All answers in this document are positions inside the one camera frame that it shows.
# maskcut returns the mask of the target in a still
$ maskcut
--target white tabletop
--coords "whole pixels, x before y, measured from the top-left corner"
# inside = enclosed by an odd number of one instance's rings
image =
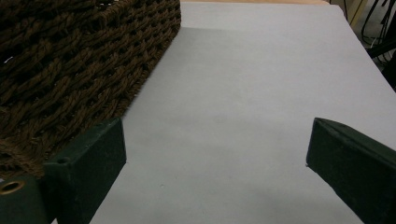
[[[339,7],[183,3],[92,223],[361,223],[305,167],[312,122],[396,148],[395,111]]]

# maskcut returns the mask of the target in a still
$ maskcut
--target wicker basket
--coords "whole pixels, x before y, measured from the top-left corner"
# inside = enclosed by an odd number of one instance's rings
[[[0,176],[122,116],[179,27],[178,0],[0,0]]]

